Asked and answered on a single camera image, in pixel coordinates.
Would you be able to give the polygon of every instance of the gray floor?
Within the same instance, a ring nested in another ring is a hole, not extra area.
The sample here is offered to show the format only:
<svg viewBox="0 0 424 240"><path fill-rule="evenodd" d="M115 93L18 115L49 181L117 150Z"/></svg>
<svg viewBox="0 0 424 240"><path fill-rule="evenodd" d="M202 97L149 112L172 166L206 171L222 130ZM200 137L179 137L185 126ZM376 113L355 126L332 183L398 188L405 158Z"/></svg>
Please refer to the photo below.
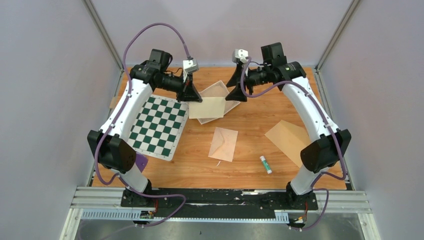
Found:
<svg viewBox="0 0 424 240"><path fill-rule="evenodd" d="M308 214L309 224L317 214ZM82 240L99 240L132 221L84 220L80 224ZM357 214L328 213L313 229L303 232L289 230L275 223L209 223L164 222L150 228L130 228L114 234L108 240L364 240Z"/></svg>

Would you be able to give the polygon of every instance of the tan paper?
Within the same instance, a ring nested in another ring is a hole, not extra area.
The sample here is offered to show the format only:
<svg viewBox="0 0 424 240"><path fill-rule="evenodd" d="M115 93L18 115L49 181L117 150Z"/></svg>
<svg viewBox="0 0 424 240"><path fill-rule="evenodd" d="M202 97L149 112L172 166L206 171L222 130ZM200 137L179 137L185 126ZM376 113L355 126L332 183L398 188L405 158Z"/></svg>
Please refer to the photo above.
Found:
<svg viewBox="0 0 424 240"><path fill-rule="evenodd" d="M299 168L302 166L301 150L311 143L305 129L290 122L281 120L265 133L290 160Z"/></svg>
<svg viewBox="0 0 424 240"><path fill-rule="evenodd" d="M232 162L238 133L238 131L216 127L208 157Z"/></svg>
<svg viewBox="0 0 424 240"><path fill-rule="evenodd" d="M223 118L225 110L225 97L203 97L202 102L188 103L188 118Z"/></svg>

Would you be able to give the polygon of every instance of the envelope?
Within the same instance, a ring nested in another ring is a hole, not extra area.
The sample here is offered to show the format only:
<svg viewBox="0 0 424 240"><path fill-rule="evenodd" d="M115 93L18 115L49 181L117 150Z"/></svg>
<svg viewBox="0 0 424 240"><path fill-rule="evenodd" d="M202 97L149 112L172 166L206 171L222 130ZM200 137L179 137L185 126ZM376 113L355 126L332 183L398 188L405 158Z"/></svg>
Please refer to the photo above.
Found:
<svg viewBox="0 0 424 240"><path fill-rule="evenodd" d="M216 127L208 157L232 162L238 134L238 131Z"/></svg>

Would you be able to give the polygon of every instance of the white wall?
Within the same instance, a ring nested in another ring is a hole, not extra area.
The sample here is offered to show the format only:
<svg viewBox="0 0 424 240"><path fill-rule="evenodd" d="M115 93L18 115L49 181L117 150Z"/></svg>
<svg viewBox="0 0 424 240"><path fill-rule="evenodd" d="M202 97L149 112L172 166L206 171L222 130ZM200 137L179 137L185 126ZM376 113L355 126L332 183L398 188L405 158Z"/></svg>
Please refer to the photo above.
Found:
<svg viewBox="0 0 424 240"><path fill-rule="evenodd" d="M59 238L119 69L82 1L0 2L0 239Z"/></svg>
<svg viewBox="0 0 424 240"><path fill-rule="evenodd" d="M422 239L424 1L363 0L324 68L354 185L384 240Z"/></svg>
<svg viewBox="0 0 424 240"><path fill-rule="evenodd" d="M261 46L281 42L291 61L318 63L351 0L93 0L119 55L145 26L173 25L190 54L205 65L231 65L234 49L261 61ZM185 57L171 29L143 33L127 56L129 64L149 58L152 48L169 51L174 64Z"/></svg>

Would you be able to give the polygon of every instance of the paper scrap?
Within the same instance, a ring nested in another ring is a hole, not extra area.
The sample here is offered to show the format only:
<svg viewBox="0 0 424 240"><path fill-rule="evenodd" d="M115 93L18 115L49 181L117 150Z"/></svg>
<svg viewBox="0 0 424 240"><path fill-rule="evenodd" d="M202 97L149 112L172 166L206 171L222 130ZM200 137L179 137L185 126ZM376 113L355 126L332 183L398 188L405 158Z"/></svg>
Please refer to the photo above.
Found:
<svg viewBox="0 0 424 240"><path fill-rule="evenodd" d="M188 103L188 118L223 118L226 100L225 97L203 97L202 102Z"/></svg>
<svg viewBox="0 0 424 240"><path fill-rule="evenodd" d="M302 166L301 151L311 143L304 128L281 120L265 136L296 166Z"/></svg>
<svg viewBox="0 0 424 240"><path fill-rule="evenodd" d="M232 162L238 133L238 131L216 127L208 157Z"/></svg>

